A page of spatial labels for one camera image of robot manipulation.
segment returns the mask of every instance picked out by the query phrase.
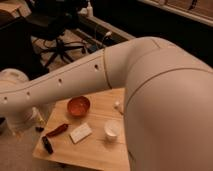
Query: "orange bowl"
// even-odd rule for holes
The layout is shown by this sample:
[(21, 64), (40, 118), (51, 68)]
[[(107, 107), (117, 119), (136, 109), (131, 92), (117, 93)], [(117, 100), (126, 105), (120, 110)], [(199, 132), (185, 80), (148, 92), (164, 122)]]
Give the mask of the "orange bowl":
[(85, 116), (90, 108), (90, 101), (84, 96), (75, 97), (67, 103), (68, 113), (75, 117)]

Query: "paper cup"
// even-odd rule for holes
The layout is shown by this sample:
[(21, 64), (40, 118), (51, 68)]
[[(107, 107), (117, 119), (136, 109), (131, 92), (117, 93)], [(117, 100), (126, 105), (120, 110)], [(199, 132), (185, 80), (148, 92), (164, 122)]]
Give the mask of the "paper cup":
[(104, 131), (106, 134), (106, 139), (113, 142), (121, 133), (121, 124), (115, 120), (109, 120), (104, 125)]

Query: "screw hole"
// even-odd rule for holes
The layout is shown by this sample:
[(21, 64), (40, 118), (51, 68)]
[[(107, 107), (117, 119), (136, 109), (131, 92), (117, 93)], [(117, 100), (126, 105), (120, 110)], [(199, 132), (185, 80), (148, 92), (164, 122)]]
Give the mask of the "screw hole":
[(99, 66), (97, 64), (95, 64), (95, 70), (98, 71), (99, 70)]
[(8, 101), (8, 98), (7, 97), (4, 97), (4, 104), (6, 104)]
[(62, 85), (62, 79), (61, 79), (61, 78), (58, 79), (58, 85), (59, 85), (59, 86)]
[(30, 98), (30, 92), (28, 91), (27, 92), (27, 99), (29, 99)]

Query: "wooden table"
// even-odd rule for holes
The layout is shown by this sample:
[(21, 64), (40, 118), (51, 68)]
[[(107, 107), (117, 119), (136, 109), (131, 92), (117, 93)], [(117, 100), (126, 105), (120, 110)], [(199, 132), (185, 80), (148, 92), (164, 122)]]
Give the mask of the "wooden table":
[(21, 15), (19, 11), (20, 7), (21, 7), (20, 4), (9, 4), (9, 3), (0, 2), (0, 9), (9, 12), (12, 15), (14, 15), (15, 12)]
[[(52, 155), (46, 152), (39, 139), (33, 156), (97, 170), (130, 170), (124, 130), (116, 142), (110, 143), (106, 140), (103, 129), (104, 123), (110, 119), (117, 120), (123, 126), (123, 116), (113, 108), (116, 100), (123, 100), (123, 91), (117, 89), (86, 95), (91, 102), (91, 108), (88, 115), (81, 119), (68, 115), (66, 109), (68, 100), (57, 102), (41, 137), (63, 123), (71, 125), (65, 133), (49, 138), (54, 150)], [(73, 144), (69, 132), (85, 122), (92, 128), (93, 133), (79, 143)]]

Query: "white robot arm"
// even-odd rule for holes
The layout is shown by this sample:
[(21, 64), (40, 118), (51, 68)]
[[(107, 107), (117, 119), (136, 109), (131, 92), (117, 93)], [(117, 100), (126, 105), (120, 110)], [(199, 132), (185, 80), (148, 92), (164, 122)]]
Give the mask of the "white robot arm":
[(125, 87), (131, 170), (213, 170), (213, 70), (166, 40), (134, 39), (45, 76), (0, 87), (0, 114), (14, 131), (32, 106)]

